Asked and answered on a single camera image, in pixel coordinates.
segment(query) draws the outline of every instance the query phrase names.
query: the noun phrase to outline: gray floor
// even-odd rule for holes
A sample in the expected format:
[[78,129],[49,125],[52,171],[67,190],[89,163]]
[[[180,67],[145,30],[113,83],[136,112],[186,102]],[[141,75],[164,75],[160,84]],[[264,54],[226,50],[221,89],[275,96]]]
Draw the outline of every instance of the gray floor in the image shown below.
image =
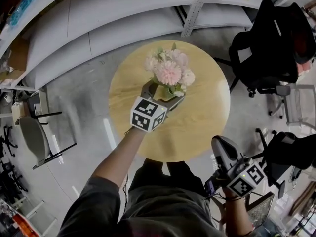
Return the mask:
[[[228,59],[228,48],[233,37],[240,31],[243,31],[243,28],[201,29],[193,31],[188,38],[180,38],[180,34],[172,34],[138,42],[88,61],[48,84],[50,111],[63,112],[60,116],[49,118],[49,127],[45,128],[51,148],[63,149],[74,141],[77,142],[77,146],[67,151],[62,158],[32,170],[35,160],[26,148],[20,128],[13,129],[12,140],[19,145],[19,148],[15,150],[16,158],[10,158],[10,160],[23,174],[23,179],[29,189],[26,196],[32,205],[36,205],[41,200],[45,201],[44,206],[32,219],[34,225],[43,231],[53,218],[57,218],[57,224],[47,235],[56,236],[67,210],[77,199],[85,182],[95,167],[111,152],[105,127],[106,120],[111,123],[108,113],[108,91],[116,68],[128,54],[156,40],[182,40],[200,47],[212,57]],[[231,68],[224,65],[221,65],[221,68],[230,85],[234,79]],[[230,116],[223,135],[238,143],[241,150],[247,154],[260,152],[255,128],[288,131],[285,120],[267,115],[268,104],[274,103],[272,100],[259,94],[255,98],[249,98],[246,87],[239,83],[231,94]],[[2,125],[10,123],[12,123],[10,118],[2,119]],[[120,138],[113,129],[112,131],[118,143]],[[135,171],[143,161],[144,159],[140,156],[135,158],[129,171],[128,187]],[[187,163],[196,176],[206,181],[213,172],[213,161],[210,149],[207,152],[201,152],[199,157]],[[296,199],[309,182],[306,176],[302,179],[294,191],[291,184],[286,188],[292,200]],[[261,193],[268,190],[265,185],[258,189]],[[121,194],[121,202],[124,205],[123,194]],[[219,218],[216,209],[213,214],[215,218]],[[272,209],[272,214],[276,220],[285,217],[274,212],[274,209]]]

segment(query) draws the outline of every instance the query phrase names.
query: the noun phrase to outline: table top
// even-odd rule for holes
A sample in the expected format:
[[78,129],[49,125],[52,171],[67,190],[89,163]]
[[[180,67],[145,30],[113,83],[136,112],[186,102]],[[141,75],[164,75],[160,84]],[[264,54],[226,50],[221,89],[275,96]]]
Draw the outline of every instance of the table top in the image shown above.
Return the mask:
[[[177,49],[188,56],[189,67],[196,76],[185,99],[155,131],[148,133],[138,151],[143,157],[176,162],[196,157],[210,149],[211,139],[220,135],[230,110],[230,92],[218,64],[198,47],[175,40],[164,40],[142,46],[131,53],[118,67],[110,86],[109,113],[121,137],[130,129],[130,110],[142,86],[152,77],[144,69],[145,59],[158,47]],[[163,96],[158,87],[155,99]]]

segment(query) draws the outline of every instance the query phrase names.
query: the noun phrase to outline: gray chair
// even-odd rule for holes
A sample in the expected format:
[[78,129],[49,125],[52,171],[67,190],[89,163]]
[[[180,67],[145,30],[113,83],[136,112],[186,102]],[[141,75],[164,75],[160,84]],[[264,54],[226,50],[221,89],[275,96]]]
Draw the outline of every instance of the gray chair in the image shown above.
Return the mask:
[[284,97],[277,108],[273,112],[269,112],[269,115],[274,115],[284,104],[287,125],[304,125],[316,131],[315,86],[303,84],[290,84],[289,86],[291,93]]
[[19,123],[25,143],[37,159],[37,164],[33,167],[33,169],[36,169],[50,162],[51,160],[58,158],[66,150],[76,145],[76,143],[74,143],[66,149],[53,155],[49,148],[49,143],[45,131],[41,123],[37,119],[25,116],[20,118]]

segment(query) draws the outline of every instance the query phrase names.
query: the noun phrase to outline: forearm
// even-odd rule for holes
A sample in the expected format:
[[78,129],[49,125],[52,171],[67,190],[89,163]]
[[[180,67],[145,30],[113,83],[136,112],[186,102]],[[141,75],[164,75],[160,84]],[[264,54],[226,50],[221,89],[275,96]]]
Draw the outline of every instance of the forearm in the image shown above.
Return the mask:
[[95,169],[92,176],[106,178],[121,186],[146,132],[133,128]]
[[244,236],[252,231],[242,199],[226,201],[226,234],[228,237]]

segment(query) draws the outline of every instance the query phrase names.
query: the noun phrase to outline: flower bouquet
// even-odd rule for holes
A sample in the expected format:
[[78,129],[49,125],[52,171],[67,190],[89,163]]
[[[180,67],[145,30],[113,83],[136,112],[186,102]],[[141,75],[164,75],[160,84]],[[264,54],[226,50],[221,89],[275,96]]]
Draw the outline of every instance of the flower bouquet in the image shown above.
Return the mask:
[[177,49],[176,43],[171,49],[159,47],[149,55],[145,70],[153,72],[153,82],[163,86],[171,97],[183,96],[187,87],[195,81],[195,75],[188,67],[188,57]]

